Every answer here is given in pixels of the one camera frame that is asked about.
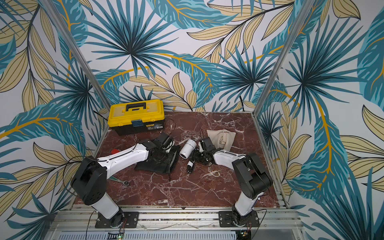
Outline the beige drawstring bag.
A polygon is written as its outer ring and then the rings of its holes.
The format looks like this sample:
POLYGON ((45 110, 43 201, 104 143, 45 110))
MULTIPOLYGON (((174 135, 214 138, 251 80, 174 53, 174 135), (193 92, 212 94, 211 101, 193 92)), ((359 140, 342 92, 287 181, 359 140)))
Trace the beige drawstring bag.
POLYGON ((230 169, 234 169, 232 162, 236 160, 236 155, 229 154, 232 144, 235 140, 236 133, 230 132, 228 130, 207 130, 208 137, 211 142, 214 144, 215 149, 221 149, 215 155, 214 151, 208 153, 211 163, 209 164, 209 174, 206 176, 220 177, 221 174, 219 171, 212 171, 211 166, 213 164, 225 166, 230 169))

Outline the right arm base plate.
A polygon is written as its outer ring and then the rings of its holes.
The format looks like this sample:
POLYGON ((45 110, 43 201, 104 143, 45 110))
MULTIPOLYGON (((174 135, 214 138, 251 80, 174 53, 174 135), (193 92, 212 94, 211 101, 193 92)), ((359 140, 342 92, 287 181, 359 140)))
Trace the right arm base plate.
POLYGON ((251 211, 245 216, 241 216, 236 211, 220 211, 218 215, 221 228, 253 228, 260 226, 261 219, 256 211, 251 211))

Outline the black drawstring bag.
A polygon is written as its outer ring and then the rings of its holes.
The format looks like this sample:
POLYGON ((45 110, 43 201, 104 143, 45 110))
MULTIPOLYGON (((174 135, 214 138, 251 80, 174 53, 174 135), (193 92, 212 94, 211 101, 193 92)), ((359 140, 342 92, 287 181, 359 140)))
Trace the black drawstring bag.
POLYGON ((135 170, 170 174, 178 162, 180 150, 180 146, 172 146, 168 152, 162 148, 154 148, 150 150, 147 160, 136 164, 135 170))

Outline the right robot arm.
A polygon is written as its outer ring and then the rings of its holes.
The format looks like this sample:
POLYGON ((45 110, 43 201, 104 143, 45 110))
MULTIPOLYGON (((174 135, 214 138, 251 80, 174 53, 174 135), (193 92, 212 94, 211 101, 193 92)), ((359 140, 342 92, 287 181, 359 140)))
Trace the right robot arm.
POLYGON ((241 221, 250 216, 258 198, 270 190, 273 180, 255 153, 237 154, 223 148, 216 148, 209 137, 198 143, 188 140, 192 147, 191 163, 224 166, 234 171, 241 194, 233 206, 233 216, 241 221))

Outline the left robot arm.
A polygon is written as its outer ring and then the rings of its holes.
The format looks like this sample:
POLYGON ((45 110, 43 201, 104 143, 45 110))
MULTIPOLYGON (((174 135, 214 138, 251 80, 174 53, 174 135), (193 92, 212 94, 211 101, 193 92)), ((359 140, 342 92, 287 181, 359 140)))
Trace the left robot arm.
POLYGON ((174 146, 174 140, 161 133, 154 140, 143 140, 134 146, 106 157, 85 157, 71 180, 71 187, 78 198, 93 207, 116 228, 123 220, 124 213, 107 193, 107 180, 114 174, 139 162, 146 161, 151 153, 167 154, 174 146))

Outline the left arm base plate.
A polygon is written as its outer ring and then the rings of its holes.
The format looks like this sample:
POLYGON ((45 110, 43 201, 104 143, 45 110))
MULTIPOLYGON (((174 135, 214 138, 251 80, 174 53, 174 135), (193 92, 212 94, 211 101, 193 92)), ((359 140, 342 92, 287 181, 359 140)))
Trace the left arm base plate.
POLYGON ((137 227, 139 220, 139 212, 122 212, 119 211, 111 219, 105 218, 102 214, 98 213, 96 229, 120 229, 128 228, 134 229, 137 227))

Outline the white hair dryer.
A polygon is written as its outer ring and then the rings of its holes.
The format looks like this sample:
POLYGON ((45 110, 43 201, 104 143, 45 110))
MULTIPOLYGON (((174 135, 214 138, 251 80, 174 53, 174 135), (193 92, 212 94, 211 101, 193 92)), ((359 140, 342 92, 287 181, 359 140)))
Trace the white hair dryer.
POLYGON ((194 171, 194 166, 195 166, 194 152, 196 150, 196 147, 197 147, 197 143, 194 140, 188 140, 179 153, 182 159, 189 160, 187 164, 188 174, 191 174, 194 171))

